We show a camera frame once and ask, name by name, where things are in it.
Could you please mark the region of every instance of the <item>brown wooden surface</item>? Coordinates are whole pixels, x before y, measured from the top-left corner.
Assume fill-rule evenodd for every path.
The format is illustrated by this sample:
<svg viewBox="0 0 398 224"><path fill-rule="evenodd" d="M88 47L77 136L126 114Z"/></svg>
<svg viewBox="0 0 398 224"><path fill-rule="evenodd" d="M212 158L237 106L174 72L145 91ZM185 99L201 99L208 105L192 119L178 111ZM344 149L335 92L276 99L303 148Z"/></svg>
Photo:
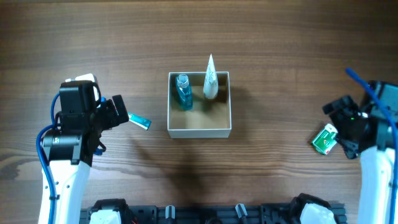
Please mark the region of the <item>brown wooden surface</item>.
<svg viewBox="0 0 398 224"><path fill-rule="evenodd" d="M36 223L42 174L35 138L61 82L93 73L104 96L152 120L103 133L83 207L258 205L301 192L346 204L356 223L359 161L309 140L321 107L363 91L345 74L398 82L395 3L151 1L0 5L0 223ZM169 72L231 77L229 139L170 139Z"/></svg>

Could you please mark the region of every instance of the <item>open box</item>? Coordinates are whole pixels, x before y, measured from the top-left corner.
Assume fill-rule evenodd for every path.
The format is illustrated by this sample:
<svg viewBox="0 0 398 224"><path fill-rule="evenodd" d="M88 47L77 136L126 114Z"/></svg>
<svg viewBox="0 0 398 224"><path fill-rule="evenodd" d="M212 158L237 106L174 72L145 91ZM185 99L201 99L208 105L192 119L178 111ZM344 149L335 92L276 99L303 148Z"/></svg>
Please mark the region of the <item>open box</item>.
<svg viewBox="0 0 398 224"><path fill-rule="evenodd" d="M192 87L193 109L181 108L175 78L186 74ZM170 72L167 130L171 138L228 138L231 132L231 97L229 73L217 72L218 94L206 100L203 84L206 72Z"/></svg>

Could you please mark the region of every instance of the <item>cable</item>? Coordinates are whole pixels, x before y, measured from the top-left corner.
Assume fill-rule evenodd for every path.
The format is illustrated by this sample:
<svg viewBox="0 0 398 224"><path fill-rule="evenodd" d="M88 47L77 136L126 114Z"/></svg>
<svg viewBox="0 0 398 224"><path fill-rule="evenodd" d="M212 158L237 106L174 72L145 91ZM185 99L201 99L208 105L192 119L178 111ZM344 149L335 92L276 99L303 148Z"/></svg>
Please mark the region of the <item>cable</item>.
<svg viewBox="0 0 398 224"><path fill-rule="evenodd" d="M50 215L49 215L49 224L53 224L53 220L54 220L54 213L55 213L55 200L54 198L57 197L57 193L55 191L55 185L54 185L54 180L52 178L52 173L49 169L49 167L47 166L47 160L45 158L45 156L43 155L43 150L40 146L40 141L42 139L43 134L48 131L49 129L52 129L54 127L54 125L48 125L47 127L45 127L43 130L41 130L39 132L39 134L37 135L36 138L36 150L37 150L37 154L39 155L39 159L40 159L40 163L42 164L43 167L43 171L45 174L45 177L47 178L47 182L49 183L49 189L50 189L50 198L52 198L52 200L50 201Z"/></svg>
<svg viewBox="0 0 398 224"><path fill-rule="evenodd" d="M51 103L51 122L52 122L52 125L55 124L55 119L54 119L54 107L55 107L55 102L57 101L57 99L58 99L59 96L60 96L60 93L58 92L58 93L55 95L55 97L54 97L54 99L52 100L52 103Z"/></svg>
<svg viewBox="0 0 398 224"><path fill-rule="evenodd" d="M394 147L396 151L395 151L395 161L394 161L394 177L392 181L392 192L391 192L390 223L394 224L395 214L396 214L397 185L398 185L398 139L397 139L396 123L392 119L384 103L381 102L381 100L379 100L374 91L370 89L369 85L364 80L362 80L356 74L356 72L354 72L354 70L352 70L351 68L346 68L346 73L365 89L365 92L372 98L377 107L386 117L389 126L391 127L392 130L392 138L394 140Z"/></svg>

